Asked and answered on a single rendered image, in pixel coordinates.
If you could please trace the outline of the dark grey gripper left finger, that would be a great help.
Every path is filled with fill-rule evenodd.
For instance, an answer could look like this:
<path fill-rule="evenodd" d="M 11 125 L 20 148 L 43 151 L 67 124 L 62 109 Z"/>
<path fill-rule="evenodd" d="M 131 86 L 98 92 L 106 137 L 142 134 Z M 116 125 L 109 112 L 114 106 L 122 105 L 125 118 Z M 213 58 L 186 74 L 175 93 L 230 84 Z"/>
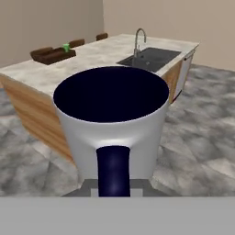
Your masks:
<path fill-rule="evenodd" d="M 98 181 L 96 179 L 86 179 L 80 188 L 66 194 L 70 197 L 98 197 Z"/>

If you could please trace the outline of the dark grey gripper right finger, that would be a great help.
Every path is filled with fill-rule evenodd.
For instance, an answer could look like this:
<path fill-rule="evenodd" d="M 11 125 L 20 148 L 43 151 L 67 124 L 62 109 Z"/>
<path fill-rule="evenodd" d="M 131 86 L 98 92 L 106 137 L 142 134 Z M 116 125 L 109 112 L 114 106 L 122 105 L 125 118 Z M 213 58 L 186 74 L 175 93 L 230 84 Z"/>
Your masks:
<path fill-rule="evenodd" d="M 162 197 L 167 196 L 164 192 L 154 189 L 148 179 L 131 179 L 130 195 L 132 197 Z"/>

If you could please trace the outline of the white mug with navy handle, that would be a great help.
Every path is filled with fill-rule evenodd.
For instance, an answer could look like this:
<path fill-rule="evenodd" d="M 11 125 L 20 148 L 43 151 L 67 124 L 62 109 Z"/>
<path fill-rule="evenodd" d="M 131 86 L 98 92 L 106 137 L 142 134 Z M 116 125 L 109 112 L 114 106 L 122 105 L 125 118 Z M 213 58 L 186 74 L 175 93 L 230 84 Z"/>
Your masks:
<path fill-rule="evenodd" d="M 150 179 L 156 166 L 169 88 L 158 75 L 105 66 L 76 73 L 53 93 L 82 186 L 70 196 L 162 196 Z"/>

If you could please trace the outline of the dark brown tray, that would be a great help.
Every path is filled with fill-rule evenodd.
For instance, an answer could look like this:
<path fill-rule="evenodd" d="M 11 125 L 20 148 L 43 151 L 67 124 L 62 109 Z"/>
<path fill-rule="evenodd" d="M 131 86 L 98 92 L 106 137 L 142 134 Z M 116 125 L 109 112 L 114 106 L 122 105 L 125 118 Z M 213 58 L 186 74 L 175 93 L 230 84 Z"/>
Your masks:
<path fill-rule="evenodd" d="M 75 50 L 65 52 L 64 48 L 56 48 L 41 54 L 35 62 L 50 65 L 76 56 Z"/>

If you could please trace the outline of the wooden island cabinet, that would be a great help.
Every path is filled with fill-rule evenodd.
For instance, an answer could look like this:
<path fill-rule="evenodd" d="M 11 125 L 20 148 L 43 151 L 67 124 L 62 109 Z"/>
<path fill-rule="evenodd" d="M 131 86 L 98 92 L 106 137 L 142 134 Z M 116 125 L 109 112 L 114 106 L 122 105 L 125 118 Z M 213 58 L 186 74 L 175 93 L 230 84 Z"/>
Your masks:
<path fill-rule="evenodd" d="M 158 151 L 169 104 L 168 84 L 140 68 L 97 67 L 63 80 L 47 97 L 7 87 L 25 127 L 82 162 L 147 161 Z"/>

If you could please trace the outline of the dark grey sink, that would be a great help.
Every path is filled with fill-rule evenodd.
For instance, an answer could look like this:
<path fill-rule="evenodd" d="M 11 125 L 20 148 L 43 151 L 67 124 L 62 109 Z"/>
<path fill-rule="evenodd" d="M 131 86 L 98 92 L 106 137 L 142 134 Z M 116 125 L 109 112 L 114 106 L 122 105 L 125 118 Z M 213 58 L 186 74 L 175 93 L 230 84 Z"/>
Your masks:
<path fill-rule="evenodd" d="M 141 50 L 137 56 L 131 55 L 119 61 L 118 64 L 156 73 L 179 54 L 180 51 L 176 50 L 146 48 Z"/>

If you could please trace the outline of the silver tap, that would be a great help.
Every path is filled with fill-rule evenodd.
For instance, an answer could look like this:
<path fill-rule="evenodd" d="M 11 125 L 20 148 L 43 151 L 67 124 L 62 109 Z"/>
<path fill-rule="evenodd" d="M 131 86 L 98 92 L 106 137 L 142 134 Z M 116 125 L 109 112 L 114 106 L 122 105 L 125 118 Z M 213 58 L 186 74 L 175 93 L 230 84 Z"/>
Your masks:
<path fill-rule="evenodd" d="M 143 33 L 143 41 L 144 41 L 144 43 L 147 42 L 147 35 L 146 35 L 145 30 L 143 28 L 138 28 L 136 33 L 135 33 L 135 44 L 134 44 L 134 53 L 133 53 L 134 58 L 137 58 L 138 55 L 139 55 L 139 52 L 140 52 L 139 44 L 138 44 L 138 39 L 139 39 L 139 33 L 140 32 Z"/>

